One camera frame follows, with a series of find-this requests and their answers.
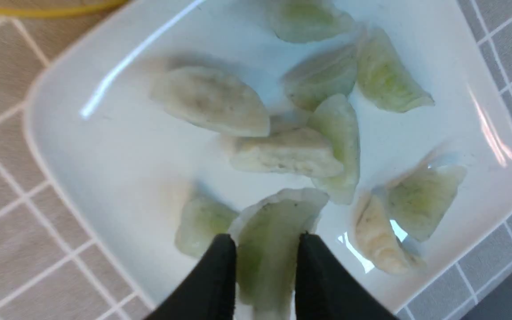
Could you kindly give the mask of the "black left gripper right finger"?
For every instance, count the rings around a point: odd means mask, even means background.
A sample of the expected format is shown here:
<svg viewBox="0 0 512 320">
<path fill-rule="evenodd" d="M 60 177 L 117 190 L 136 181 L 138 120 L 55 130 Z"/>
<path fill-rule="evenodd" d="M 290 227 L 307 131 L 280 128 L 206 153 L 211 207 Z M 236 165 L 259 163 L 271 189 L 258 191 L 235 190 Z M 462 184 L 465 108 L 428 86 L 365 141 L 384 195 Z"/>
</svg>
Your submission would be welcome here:
<svg viewBox="0 0 512 320">
<path fill-rule="evenodd" d="M 396 320 L 315 234 L 300 235 L 295 277 L 297 320 Z"/>
</svg>

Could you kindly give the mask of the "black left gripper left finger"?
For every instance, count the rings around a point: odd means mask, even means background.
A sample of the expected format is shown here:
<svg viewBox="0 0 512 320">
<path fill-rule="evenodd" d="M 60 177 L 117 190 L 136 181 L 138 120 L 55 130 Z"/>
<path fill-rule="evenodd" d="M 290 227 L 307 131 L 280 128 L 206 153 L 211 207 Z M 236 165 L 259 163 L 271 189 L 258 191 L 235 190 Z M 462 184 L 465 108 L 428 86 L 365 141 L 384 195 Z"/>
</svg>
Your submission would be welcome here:
<svg viewBox="0 0 512 320">
<path fill-rule="evenodd" d="M 215 236 L 189 275 L 147 320 L 232 320 L 236 301 L 236 245 Z"/>
</svg>

